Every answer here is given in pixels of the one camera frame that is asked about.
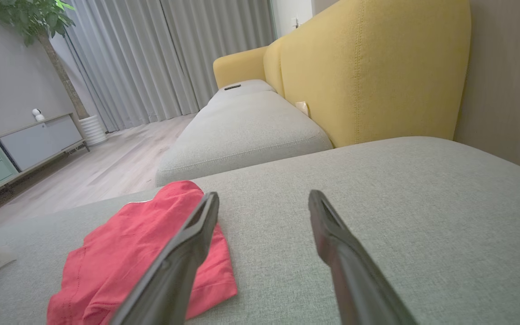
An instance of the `tree trunk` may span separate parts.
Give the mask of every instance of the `tree trunk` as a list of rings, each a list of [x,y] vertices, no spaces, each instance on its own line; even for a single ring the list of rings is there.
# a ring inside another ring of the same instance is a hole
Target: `tree trunk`
[[[74,85],[72,84],[72,81],[68,76],[68,73],[65,71],[64,66],[60,61],[60,58],[57,56],[56,50],[51,45],[47,33],[40,33],[37,36],[37,39],[39,40],[39,43],[43,45],[43,48],[45,49],[45,52],[47,53],[47,56],[49,57],[51,64],[53,64],[53,67],[56,69],[56,72],[60,77],[61,82],[64,84],[65,90],[68,92],[68,95],[72,100],[72,103],[76,109],[76,113],[78,113],[79,119],[86,119],[87,117],[89,117],[89,114],[85,110],[83,103],[81,103],[81,99],[79,98],[78,93],[76,92]]]

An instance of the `plant pot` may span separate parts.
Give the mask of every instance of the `plant pot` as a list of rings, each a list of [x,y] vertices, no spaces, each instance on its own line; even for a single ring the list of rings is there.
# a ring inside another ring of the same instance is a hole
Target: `plant pot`
[[[88,146],[95,146],[107,141],[107,136],[96,115],[80,120],[80,124],[85,132],[85,142]]]

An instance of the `red cloth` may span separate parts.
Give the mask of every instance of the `red cloth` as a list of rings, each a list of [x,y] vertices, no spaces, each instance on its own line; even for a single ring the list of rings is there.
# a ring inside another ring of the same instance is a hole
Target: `red cloth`
[[[161,189],[151,201],[126,204],[68,254],[61,290],[47,307],[48,324],[107,324],[148,267],[180,230],[204,194],[191,181]],[[237,293],[228,245],[217,224],[198,268],[186,318]]]

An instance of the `floor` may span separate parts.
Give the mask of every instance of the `floor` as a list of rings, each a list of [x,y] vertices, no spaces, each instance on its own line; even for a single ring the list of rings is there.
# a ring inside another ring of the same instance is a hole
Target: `floor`
[[[0,192],[0,227],[155,187],[161,155],[195,114],[109,134],[108,141],[60,158]]]

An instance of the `gray curtain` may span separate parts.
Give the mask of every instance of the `gray curtain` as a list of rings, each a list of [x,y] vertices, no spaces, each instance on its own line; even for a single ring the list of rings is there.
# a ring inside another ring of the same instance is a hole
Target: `gray curtain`
[[[71,0],[68,44],[109,131],[197,113],[213,61],[273,41],[269,0]]]

